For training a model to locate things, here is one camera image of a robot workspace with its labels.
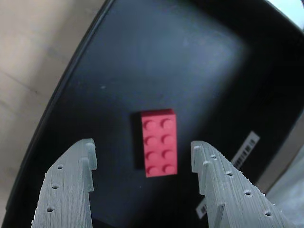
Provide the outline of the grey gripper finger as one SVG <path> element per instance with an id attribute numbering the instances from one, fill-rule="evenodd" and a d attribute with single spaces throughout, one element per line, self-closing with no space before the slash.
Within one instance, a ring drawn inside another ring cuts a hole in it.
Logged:
<path id="1" fill-rule="evenodd" d="M 69 147 L 45 173 L 33 228 L 91 228 L 89 193 L 97 169 L 95 142 L 82 139 Z"/>
<path id="2" fill-rule="evenodd" d="M 215 147 L 191 142 L 191 168 L 211 228 L 294 228 L 290 220 Z"/>

